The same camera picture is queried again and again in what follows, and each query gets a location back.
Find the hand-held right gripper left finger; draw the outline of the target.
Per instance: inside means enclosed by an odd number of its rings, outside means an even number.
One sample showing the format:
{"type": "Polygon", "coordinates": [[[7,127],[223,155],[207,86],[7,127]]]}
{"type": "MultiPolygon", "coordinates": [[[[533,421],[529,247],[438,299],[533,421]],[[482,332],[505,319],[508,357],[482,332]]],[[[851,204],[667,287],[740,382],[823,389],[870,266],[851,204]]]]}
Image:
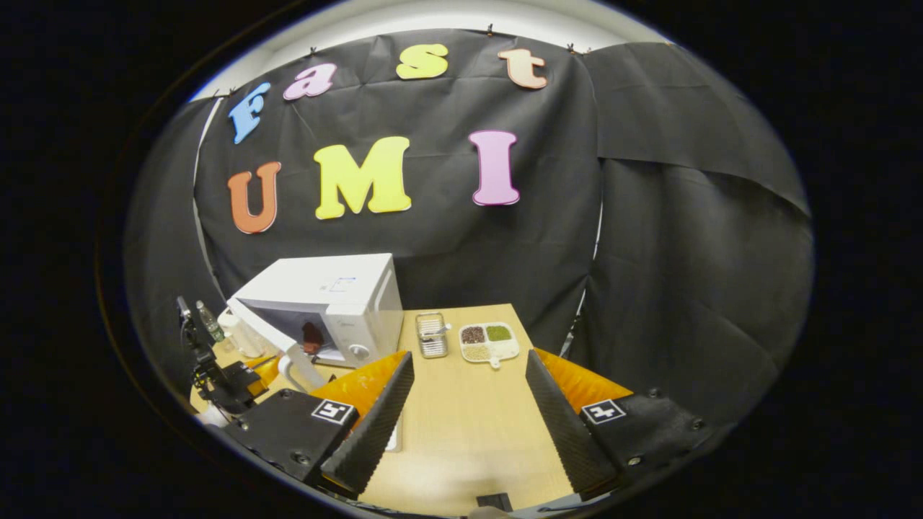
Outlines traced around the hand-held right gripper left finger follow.
{"type": "Polygon", "coordinates": [[[398,351],[309,394],[275,391],[216,433],[289,479],[355,499],[379,466],[413,381],[412,354],[398,351]]]}

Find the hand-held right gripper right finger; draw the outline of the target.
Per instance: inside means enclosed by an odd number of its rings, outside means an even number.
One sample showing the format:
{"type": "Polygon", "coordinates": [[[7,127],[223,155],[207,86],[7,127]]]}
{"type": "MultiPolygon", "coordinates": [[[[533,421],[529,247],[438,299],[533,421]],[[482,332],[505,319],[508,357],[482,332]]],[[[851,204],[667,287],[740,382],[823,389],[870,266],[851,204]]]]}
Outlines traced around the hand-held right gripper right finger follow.
{"type": "Polygon", "coordinates": [[[589,500],[659,482],[722,435],[659,389],[633,392],[531,350],[525,378],[574,493],[589,500]]]}

